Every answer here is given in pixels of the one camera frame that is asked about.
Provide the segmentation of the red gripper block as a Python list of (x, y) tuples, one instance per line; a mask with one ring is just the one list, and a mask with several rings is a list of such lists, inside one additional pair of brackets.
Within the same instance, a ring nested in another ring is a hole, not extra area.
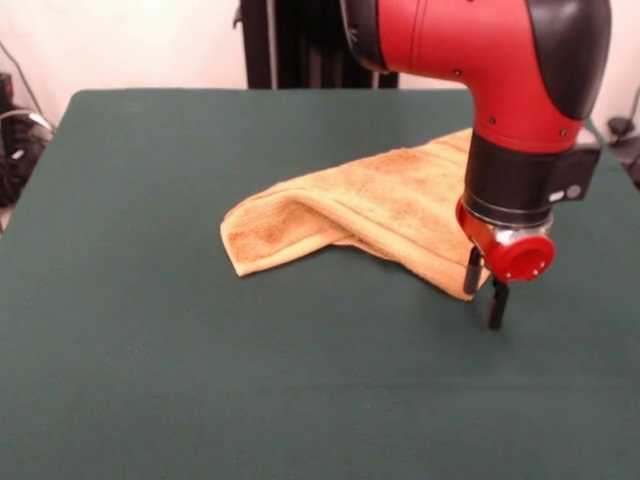
[(508, 303), (510, 288), (505, 282), (530, 281), (544, 273), (555, 257), (550, 238), (554, 217), (533, 226), (498, 226), (473, 215), (462, 203), (456, 205), (456, 219), (472, 243), (463, 290), (475, 295), (482, 279), (483, 268), (492, 278), (493, 296), (487, 326), (499, 331)]

